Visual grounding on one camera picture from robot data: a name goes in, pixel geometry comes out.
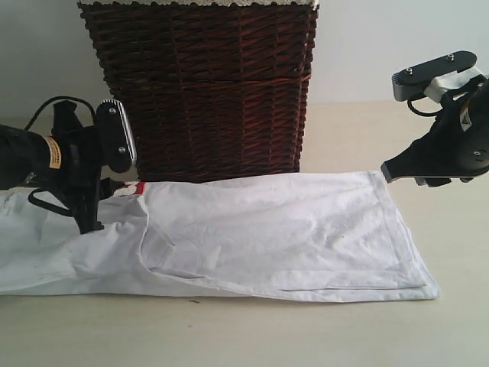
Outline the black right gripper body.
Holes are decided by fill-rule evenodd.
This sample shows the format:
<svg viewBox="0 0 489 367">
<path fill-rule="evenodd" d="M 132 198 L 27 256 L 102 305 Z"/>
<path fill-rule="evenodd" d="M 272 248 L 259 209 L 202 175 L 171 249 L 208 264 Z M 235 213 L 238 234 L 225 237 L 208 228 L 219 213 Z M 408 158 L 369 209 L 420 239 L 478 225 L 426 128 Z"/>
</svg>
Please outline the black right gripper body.
<svg viewBox="0 0 489 367">
<path fill-rule="evenodd" d="M 448 92 L 442 111 L 421 138 L 429 144 L 429 177 L 469 182 L 488 172 L 488 83 Z"/>
</svg>

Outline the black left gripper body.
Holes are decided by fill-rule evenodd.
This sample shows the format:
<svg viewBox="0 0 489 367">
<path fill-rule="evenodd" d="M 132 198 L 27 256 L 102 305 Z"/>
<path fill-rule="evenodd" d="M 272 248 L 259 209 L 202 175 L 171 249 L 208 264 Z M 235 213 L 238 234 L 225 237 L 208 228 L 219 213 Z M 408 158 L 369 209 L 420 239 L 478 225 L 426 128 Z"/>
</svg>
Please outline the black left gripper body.
<svg viewBox="0 0 489 367">
<path fill-rule="evenodd" d="M 53 192 L 72 214 L 96 214 L 100 180 L 105 163 L 96 118 L 84 126 L 76 114 L 77 104 L 57 102 L 53 106 L 52 137 L 61 149 L 61 169 Z"/>
</svg>

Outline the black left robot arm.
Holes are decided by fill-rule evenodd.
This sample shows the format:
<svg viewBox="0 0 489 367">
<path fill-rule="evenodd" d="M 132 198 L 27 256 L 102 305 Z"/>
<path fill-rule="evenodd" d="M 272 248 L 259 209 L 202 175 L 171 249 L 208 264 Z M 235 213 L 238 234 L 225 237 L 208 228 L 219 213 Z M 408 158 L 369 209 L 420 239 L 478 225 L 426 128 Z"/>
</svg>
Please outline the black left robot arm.
<svg viewBox="0 0 489 367">
<path fill-rule="evenodd" d="M 101 130 L 111 117 L 121 117 L 116 100 L 88 108 L 92 125 L 84 126 L 76 107 L 83 99 L 56 96 L 44 102 L 24 128 L 1 126 L 1 188 L 27 187 L 28 202 L 52 213 L 74 219 L 80 233 L 104 228 L 98 219 L 101 172 L 108 164 Z M 31 130 L 34 121 L 53 106 L 50 135 Z"/>
</svg>

